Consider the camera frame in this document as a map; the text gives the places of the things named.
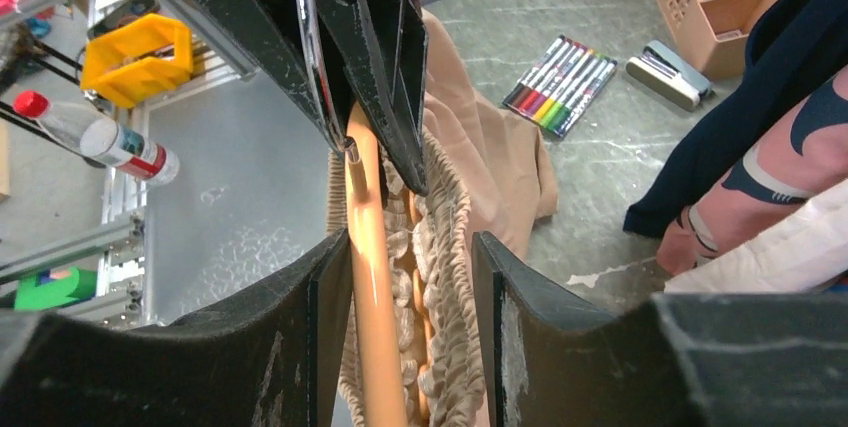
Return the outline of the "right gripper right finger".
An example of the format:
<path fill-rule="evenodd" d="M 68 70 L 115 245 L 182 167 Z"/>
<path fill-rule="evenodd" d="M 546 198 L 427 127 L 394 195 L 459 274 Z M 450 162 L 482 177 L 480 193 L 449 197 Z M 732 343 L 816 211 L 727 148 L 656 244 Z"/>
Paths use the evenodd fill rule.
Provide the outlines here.
<path fill-rule="evenodd" d="M 655 294 L 615 315 L 478 232 L 496 426 L 843 426 L 847 297 Z"/>

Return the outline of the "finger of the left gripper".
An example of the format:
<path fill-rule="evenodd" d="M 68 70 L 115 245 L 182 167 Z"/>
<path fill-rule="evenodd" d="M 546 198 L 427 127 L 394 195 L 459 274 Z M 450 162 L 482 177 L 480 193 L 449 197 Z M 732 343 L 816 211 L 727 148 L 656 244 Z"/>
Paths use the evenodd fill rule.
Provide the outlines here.
<path fill-rule="evenodd" d="M 330 133 L 324 107 L 308 78 L 296 0 L 186 0 L 262 69 L 309 119 L 339 156 L 342 137 Z"/>
<path fill-rule="evenodd" d="M 428 34 L 419 0 L 311 0 L 311 89 L 344 151 L 360 106 L 405 185 L 425 195 L 422 116 Z"/>

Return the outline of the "beige shorts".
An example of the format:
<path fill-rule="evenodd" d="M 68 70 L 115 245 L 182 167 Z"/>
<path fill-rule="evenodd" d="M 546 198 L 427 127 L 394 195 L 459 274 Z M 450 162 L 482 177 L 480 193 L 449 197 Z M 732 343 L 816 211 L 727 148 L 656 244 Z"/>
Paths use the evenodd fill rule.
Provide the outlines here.
<path fill-rule="evenodd" d="M 471 84 L 442 22 L 428 32 L 422 147 L 429 192 L 410 195 L 383 162 L 384 226 L 408 422 L 489 422 L 471 262 L 472 237 L 493 233 L 524 257 L 534 223 L 558 208 L 538 128 Z"/>

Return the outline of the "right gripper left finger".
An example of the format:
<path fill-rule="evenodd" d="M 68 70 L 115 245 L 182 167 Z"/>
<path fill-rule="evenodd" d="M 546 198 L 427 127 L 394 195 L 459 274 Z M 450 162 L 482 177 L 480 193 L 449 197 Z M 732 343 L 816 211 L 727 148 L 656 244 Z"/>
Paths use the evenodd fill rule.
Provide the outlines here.
<path fill-rule="evenodd" d="M 339 230 L 167 326 L 1 315 L 5 426 L 327 426 L 352 293 Z"/>

